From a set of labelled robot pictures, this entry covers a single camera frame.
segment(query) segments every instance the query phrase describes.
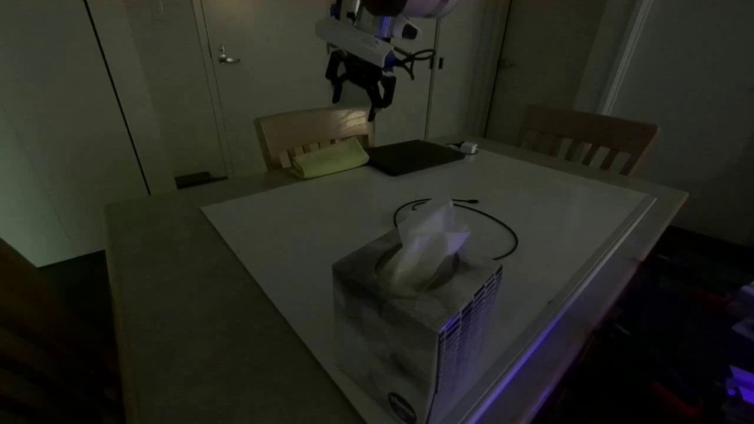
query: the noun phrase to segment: tissue box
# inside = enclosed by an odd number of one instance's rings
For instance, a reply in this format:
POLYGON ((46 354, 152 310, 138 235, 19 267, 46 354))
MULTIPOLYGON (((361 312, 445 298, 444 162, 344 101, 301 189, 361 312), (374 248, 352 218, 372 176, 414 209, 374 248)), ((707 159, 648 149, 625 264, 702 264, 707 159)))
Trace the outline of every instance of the tissue box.
POLYGON ((470 387, 503 270, 460 255, 431 291, 398 298, 380 285, 398 248, 386 233, 332 267, 337 360, 396 421, 438 421, 470 387))

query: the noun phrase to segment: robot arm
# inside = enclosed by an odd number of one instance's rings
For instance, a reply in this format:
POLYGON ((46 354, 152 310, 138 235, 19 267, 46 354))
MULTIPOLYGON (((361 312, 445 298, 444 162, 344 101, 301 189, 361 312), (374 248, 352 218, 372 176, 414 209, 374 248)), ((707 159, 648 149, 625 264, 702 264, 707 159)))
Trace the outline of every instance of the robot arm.
POLYGON ((369 92, 372 118, 377 109, 391 106, 394 69, 400 67, 413 76, 413 62, 417 59, 417 54, 396 53, 391 40, 396 36, 409 40, 420 36, 406 21, 409 16, 444 16, 452 6, 456 0, 336 0, 330 16, 317 25, 318 39, 330 46, 325 76, 332 83, 332 103, 339 101, 341 85, 353 83, 369 92))

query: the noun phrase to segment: cable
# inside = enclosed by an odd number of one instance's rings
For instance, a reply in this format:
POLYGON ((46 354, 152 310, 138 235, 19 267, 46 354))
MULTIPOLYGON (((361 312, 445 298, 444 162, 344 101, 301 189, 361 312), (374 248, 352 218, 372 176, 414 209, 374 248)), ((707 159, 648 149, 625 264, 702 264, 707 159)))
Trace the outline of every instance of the cable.
MULTIPOLYGON (((406 207, 417 209, 417 207, 422 207, 422 205, 430 204, 430 201, 431 201, 431 198, 414 198, 414 201, 409 201, 409 204, 398 205, 398 207, 394 209, 394 229, 398 229, 398 215, 400 215, 406 207)), ((460 207, 460 209, 470 209, 470 212, 473 212, 473 215, 482 215, 482 218, 495 222, 500 229, 504 229, 504 232, 511 235, 511 248, 510 248, 506 253, 503 253, 503 255, 495 255, 495 258, 493 258, 495 261, 503 261, 503 259, 511 258, 511 255, 518 249, 518 233, 516 233, 510 225, 504 225, 503 220, 498 220, 498 218, 493 218, 493 215, 488 215, 488 212, 484 212, 484 209, 472 207, 472 205, 479 205, 479 198, 452 198, 452 205, 460 207)))
POLYGON ((417 62, 435 62, 436 49, 417 49, 417 53, 406 53, 396 48, 396 54, 403 54, 403 59, 396 58, 396 69, 403 69, 413 80, 414 80, 414 65, 417 62))

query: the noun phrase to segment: floor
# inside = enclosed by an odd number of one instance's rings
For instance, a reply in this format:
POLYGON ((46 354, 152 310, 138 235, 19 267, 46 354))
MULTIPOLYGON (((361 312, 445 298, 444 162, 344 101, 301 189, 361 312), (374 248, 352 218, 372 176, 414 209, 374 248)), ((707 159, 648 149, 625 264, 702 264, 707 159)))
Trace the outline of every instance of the floor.
MULTIPOLYGON (((42 273, 96 337, 115 345, 103 253, 42 273)), ((710 411, 722 401, 726 366, 754 370, 754 347, 731 343, 720 301, 753 275, 754 249, 669 229, 535 421, 717 418, 710 411)))

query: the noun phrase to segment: chair backrest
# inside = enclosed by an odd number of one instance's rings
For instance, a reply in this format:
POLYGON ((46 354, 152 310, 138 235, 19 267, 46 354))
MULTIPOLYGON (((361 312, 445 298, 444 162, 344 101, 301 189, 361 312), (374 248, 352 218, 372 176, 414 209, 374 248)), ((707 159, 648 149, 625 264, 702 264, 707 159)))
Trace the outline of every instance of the chair backrest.
POLYGON ((0 421, 121 414, 115 354, 99 347, 37 270, 0 238, 0 421))
POLYGON ((655 134, 648 122, 530 106, 516 146, 632 175, 655 134))
POLYGON ((317 109, 257 120, 266 169, 291 168, 291 159, 301 151, 359 136, 372 146, 372 122, 369 109, 317 109))

